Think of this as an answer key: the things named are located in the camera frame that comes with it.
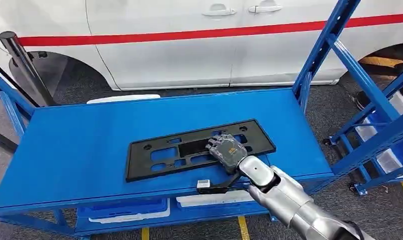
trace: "car door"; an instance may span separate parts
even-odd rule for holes
[[[243,0],[91,0],[91,34],[121,90],[228,86]]]
[[[321,32],[315,29],[322,28],[320,21],[328,19],[335,4],[335,0],[246,0],[242,27],[250,35],[236,41],[231,86],[291,85]],[[329,58],[338,61],[334,53]]]

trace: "robotic hand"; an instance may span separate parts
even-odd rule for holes
[[[344,222],[322,210],[302,185],[276,166],[267,166],[232,135],[215,136],[206,146],[228,174],[250,179],[248,192],[281,223],[306,240],[373,240],[356,224]]]

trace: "wheel caster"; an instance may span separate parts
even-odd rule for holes
[[[331,145],[333,145],[333,144],[331,143],[331,140],[330,140],[329,138],[323,139],[323,140],[322,140],[322,144],[324,144],[325,146],[331,146]]]
[[[349,183],[348,189],[358,196],[365,196],[368,194],[368,191],[359,183]]]

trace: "white label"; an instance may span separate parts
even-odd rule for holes
[[[197,181],[197,188],[209,188],[211,186],[211,181],[209,179],[206,180],[198,180]]]

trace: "red stripe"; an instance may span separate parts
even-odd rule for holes
[[[19,42],[23,46],[72,46],[93,44],[122,44],[182,39],[204,39],[262,34],[294,33],[322,30],[326,21],[299,22],[266,26],[248,26],[198,31],[161,32],[125,35],[96,36],[25,36]],[[403,23],[403,14],[352,18],[346,28]]]

